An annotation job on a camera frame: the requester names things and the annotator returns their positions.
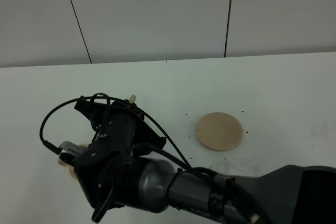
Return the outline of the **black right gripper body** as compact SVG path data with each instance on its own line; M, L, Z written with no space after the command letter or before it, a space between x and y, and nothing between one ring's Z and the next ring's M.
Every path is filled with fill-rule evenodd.
M90 121L97 133L88 149L100 146L108 152L144 156L151 153L151 146L162 149L166 144L166 137L151 129L144 121L144 113L126 100L106 105L80 97L75 110Z

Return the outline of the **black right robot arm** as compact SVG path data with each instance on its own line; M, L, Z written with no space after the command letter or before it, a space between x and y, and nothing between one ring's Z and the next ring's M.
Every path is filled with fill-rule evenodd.
M229 176L163 150L128 101L80 97L75 109L96 135L72 162L94 209L92 221L124 206L149 212L174 207L220 223L335 223L335 169L287 165L260 177Z

